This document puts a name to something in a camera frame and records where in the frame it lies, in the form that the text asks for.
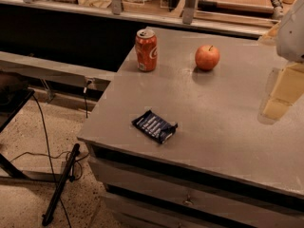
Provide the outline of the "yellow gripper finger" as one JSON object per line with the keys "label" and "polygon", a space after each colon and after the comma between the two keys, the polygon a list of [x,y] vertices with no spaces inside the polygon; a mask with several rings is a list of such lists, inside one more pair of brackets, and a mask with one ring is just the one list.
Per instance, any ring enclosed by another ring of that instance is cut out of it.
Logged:
{"label": "yellow gripper finger", "polygon": [[278,121],[303,94],[304,64],[289,63],[277,72],[261,114]]}

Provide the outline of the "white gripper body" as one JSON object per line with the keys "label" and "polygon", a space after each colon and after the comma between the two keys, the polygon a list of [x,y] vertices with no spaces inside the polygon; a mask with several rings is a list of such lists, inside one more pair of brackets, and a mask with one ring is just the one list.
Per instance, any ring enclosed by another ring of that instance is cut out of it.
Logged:
{"label": "white gripper body", "polygon": [[296,0],[283,16],[276,37],[276,52],[286,60],[304,62],[304,0]]}

